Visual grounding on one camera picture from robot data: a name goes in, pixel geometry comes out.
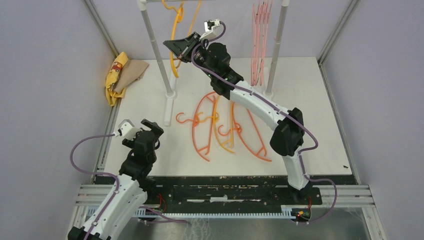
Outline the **yellow printed cloth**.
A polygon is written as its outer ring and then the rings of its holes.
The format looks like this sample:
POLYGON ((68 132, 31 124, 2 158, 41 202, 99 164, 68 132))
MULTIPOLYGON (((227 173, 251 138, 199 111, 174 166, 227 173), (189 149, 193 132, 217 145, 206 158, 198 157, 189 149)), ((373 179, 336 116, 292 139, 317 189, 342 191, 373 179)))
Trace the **yellow printed cloth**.
POLYGON ((114 107, 118 99, 123 99, 126 93, 126 87, 122 90, 115 91, 121 72, 129 58, 125 52, 121 52, 113 61, 109 72, 105 79, 105 97, 110 107, 114 107))

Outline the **orange plastic hanger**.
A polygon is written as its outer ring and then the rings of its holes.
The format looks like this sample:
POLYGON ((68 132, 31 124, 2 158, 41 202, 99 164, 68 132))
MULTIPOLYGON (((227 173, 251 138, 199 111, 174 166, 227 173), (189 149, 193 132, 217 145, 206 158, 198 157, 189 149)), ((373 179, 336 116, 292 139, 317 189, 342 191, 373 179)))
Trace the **orange plastic hanger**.
POLYGON ((240 143, 256 159, 264 162, 272 162, 268 156, 268 149, 262 138, 261 131, 251 111, 230 102, 228 106, 228 126, 218 122, 221 134, 232 133, 232 150, 236 153, 236 143, 240 143))
POLYGON ((196 154, 209 163, 209 156, 214 135, 213 118, 217 95, 214 92, 205 94, 196 104, 191 116, 181 111, 175 115, 175 120, 180 125, 189 126, 191 144, 196 154))

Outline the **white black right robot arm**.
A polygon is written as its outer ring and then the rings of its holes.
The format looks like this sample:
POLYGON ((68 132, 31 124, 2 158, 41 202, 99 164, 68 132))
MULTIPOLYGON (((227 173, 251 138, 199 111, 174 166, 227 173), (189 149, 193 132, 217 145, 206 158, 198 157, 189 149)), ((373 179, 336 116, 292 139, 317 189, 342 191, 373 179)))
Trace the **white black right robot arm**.
POLYGON ((246 108, 273 131, 269 144, 283 159, 291 186, 289 199, 295 204, 306 201, 309 177, 299 157, 306 132, 302 111, 281 107, 254 90, 231 68, 231 56, 222 43, 201 38, 194 32, 183 39, 165 40, 163 45, 181 62, 191 63, 203 71, 218 95, 246 108))

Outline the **orange plastic hanger right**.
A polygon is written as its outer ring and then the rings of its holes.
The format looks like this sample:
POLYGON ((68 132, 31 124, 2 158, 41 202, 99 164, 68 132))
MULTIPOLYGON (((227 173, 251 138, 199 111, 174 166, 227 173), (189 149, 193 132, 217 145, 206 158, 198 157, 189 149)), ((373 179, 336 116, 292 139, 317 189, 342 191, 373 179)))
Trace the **orange plastic hanger right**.
POLYGON ((232 150, 236 153, 236 143, 240 143, 256 159, 264 162, 272 162, 268 156, 268 149, 262 138, 261 131, 251 111, 230 102, 228 106, 228 126, 218 122, 221 134, 232 133, 232 150))

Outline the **white rack foot left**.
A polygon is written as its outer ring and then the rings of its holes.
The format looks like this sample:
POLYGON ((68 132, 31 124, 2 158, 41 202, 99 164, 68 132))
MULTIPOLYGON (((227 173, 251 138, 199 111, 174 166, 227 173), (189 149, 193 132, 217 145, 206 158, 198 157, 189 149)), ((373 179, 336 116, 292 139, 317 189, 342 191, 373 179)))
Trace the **white rack foot left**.
POLYGON ((173 115, 173 108, 174 108, 174 101, 177 98, 177 91, 176 91, 176 81, 177 78, 175 77, 172 68, 169 68, 169 84, 173 92, 169 95, 168 93, 166 96, 166 105, 165 105, 165 111, 164 111, 164 118, 163 118, 163 124, 166 127, 169 127, 172 123, 172 115, 173 115))

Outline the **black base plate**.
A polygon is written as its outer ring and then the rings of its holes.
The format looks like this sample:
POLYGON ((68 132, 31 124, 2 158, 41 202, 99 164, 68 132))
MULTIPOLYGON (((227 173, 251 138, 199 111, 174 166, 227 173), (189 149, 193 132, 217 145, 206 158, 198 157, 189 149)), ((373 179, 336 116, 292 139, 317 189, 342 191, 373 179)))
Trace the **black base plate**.
POLYGON ((353 175, 313 175, 303 190, 289 186, 284 175, 155 176, 147 191, 148 207, 166 214, 278 213, 281 206, 321 206, 328 187, 356 184, 353 175))

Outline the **grey rack pole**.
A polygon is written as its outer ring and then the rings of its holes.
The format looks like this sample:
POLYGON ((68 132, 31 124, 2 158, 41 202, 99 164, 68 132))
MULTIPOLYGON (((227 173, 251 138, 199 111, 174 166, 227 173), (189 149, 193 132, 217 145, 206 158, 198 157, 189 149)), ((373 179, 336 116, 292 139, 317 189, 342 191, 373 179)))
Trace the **grey rack pole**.
POLYGON ((143 18, 143 21, 144 21, 144 25, 145 25, 145 28, 146 28, 146 31, 147 31, 147 34, 148 34, 148 37, 149 37, 149 40, 150 40, 150 44, 151 44, 151 47, 152 47, 152 50, 153 50, 159 71, 160 71, 160 75, 161 75, 162 81, 163 81, 164 86, 165 86, 166 95, 168 97, 171 97, 173 95, 174 91, 171 88, 171 85, 170 85, 170 82, 169 82, 169 79, 168 79, 168 75, 167 75, 167 72, 165 70, 165 66, 164 66, 164 63, 163 63, 163 59, 162 59, 162 56, 161 56, 161 53, 160 53, 160 50, 159 50, 159 46, 158 46, 158 43, 157 43, 157 40, 156 40, 156 37, 155 37, 155 34, 154 34, 154 30, 152 28, 152 24, 151 24, 151 21, 150 21, 150 18, 149 18, 149 14, 148 14, 148 11, 147 11, 147 1, 146 0, 137 0, 136 2, 137 2, 139 10, 141 12, 141 15, 142 15, 142 18, 143 18))
POLYGON ((273 77, 273 79, 275 79, 275 74, 277 70, 277 63, 278 63, 279 52, 281 48, 282 35, 283 35, 283 30, 285 26, 285 20, 286 20, 289 5, 290 5, 290 0, 282 0, 280 4, 278 25, 276 29, 271 64, 269 68, 270 75, 273 77))

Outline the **orange plastic hanger left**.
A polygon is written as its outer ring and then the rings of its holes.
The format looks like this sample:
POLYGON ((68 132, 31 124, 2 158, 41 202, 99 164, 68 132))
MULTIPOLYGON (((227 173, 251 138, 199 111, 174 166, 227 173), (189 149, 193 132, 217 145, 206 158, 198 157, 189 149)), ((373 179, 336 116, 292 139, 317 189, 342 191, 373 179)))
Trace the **orange plastic hanger left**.
POLYGON ((196 154, 209 163, 209 156, 214 135, 213 118, 217 95, 214 92, 205 94, 196 104, 191 116, 181 111, 175 115, 175 120, 180 125, 189 126, 191 144, 196 154))

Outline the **grey rack pole right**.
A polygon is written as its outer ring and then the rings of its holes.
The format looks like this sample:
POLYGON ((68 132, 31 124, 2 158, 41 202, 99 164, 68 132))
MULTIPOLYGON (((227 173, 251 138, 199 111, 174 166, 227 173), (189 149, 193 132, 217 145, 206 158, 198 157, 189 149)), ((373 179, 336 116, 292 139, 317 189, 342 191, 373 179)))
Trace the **grey rack pole right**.
POLYGON ((275 74, 277 70, 277 63, 278 63, 279 52, 281 48, 282 35, 283 35, 283 30, 285 26, 285 20, 286 20, 289 5, 290 5, 290 0, 282 0, 280 4, 278 25, 276 29, 271 64, 269 68, 270 75, 273 77, 273 79, 275 79, 275 74))

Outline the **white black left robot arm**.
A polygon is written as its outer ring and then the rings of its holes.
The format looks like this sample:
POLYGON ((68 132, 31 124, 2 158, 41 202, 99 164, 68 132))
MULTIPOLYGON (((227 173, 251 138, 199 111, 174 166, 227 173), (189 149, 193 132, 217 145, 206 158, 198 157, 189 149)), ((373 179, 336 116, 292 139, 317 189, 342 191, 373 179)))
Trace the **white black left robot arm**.
POLYGON ((114 178, 114 184, 94 214, 81 227, 70 229, 69 240, 114 240, 139 207, 156 200, 158 191, 152 186, 155 181, 148 175, 157 160, 156 150, 164 130, 147 119, 141 124, 146 129, 137 128, 125 119, 117 130, 107 135, 121 137, 129 152, 117 175, 97 172, 98 176, 114 178))

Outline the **beige cloth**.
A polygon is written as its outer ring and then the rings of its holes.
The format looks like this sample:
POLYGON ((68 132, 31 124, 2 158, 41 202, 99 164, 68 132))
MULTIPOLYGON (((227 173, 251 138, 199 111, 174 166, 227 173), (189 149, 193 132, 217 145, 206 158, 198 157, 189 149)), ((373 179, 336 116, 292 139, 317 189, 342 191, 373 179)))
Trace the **beige cloth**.
POLYGON ((123 69, 112 91, 117 94, 123 93, 126 87, 143 77, 148 67, 149 63, 144 60, 130 59, 123 66, 123 69))

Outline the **grey rack pole left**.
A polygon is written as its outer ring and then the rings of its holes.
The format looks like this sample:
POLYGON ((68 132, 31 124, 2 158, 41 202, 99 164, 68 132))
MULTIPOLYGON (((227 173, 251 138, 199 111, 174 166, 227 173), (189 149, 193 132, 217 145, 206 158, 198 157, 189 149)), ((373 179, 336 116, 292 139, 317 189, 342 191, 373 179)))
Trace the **grey rack pole left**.
POLYGON ((145 28, 146 28, 146 31, 147 31, 147 34, 148 34, 148 37, 149 37, 149 40, 150 40, 150 44, 151 44, 151 47, 152 47, 152 50, 153 50, 159 71, 160 71, 160 75, 161 75, 162 81, 163 81, 164 86, 165 86, 166 95, 168 97, 171 97, 173 95, 174 91, 171 88, 171 85, 170 85, 170 82, 169 82, 169 79, 168 79, 168 75, 167 75, 167 72, 165 70, 165 66, 164 66, 164 63, 163 63, 163 59, 162 59, 162 56, 161 56, 161 53, 160 53, 160 50, 159 50, 159 46, 158 46, 158 43, 157 43, 157 40, 156 40, 156 37, 155 37, 155 34, 154 34, 154 30, 152 28, 152 24, 151 24, 151 21, 150 21, 150 18, 149 18, 149 14, 148 14, 148 11, 147 11, 147 1, 146 0, 137 0, 136 2, 137 2, 139 10, 141 12, 141 15, 142 15, 142 18, 143 18, 143 21, 144 21, 144 25, 145 25, 145 28))

